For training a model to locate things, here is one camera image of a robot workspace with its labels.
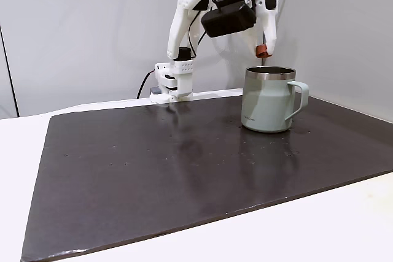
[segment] dark table mat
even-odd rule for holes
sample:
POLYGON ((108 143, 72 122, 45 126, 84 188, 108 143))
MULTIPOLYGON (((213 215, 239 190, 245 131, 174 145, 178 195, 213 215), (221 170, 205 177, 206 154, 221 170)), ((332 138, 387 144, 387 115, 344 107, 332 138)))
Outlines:
POLYGON ((390 123, 311 98, 290 131, 262 134, 240 112, 234 97, 53 117, 21 260, 125 245, 393 169, 390 123))

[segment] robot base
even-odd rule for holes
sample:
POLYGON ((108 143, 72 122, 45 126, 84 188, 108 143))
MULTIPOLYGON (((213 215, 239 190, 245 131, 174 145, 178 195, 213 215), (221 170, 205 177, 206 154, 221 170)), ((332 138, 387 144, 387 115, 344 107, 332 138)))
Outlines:
POLYGON ((178 98, 176 96, 170 94, 150 94, 150 100, 156 104, 168 104, 170 102, 179 102, 179 101, 190 101, 192 99, 192 93, 183 96, 182 98, 178 98))

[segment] light green mug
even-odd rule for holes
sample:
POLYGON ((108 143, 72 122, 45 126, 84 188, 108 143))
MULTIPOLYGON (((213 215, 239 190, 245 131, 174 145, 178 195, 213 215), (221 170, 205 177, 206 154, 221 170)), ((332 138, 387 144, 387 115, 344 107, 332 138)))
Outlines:
POLYGON ((308 105, 308 85, 295 78, 296 71, 286 67, 248 68, 243 89, 242 124, 266 133, 288 130, 292 117, 308 105), (295 86, 302 90, 300 108, 296 112, 295 86))

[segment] white wall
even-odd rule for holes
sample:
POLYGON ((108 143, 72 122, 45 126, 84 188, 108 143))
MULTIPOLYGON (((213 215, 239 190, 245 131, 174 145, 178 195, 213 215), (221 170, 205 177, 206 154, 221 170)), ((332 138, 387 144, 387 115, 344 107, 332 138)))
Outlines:
POLYGON ((393 121, 392 0, 284 0, 266 65, 294 67, 311 94, 393 121))
POLYGON ((6 56, 0 39, 0 119, 15 118, 14 98, 7 70, 6 56))
MULTIPOLYGON (((145 74, 168 61, 177 0, 0 0, 21 115, 135 98, 145 74)), ((194 91, 243 86, 260 64, 236 36, 205 40, 194 91)), ((157 86, 151 77, 142 96, 157 86)))

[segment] mug handle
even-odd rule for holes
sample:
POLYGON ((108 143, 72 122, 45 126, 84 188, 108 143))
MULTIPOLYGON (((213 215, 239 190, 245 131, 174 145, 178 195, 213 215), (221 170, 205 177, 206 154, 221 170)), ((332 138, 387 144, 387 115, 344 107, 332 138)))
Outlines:
POLYGON ((302 90, 302 99, 300 101, 300 108, 296 112, 294 112, 291 116, 287 117, 285 121, 292 119, 294 115, 299 114, 302 110, 305 109, 305 107, 308 105, 308 96, 309 96, 309 87, 307 84, 297 81, 291 81, 288 82, 288 84, 300 87, 300 89, 302 90))

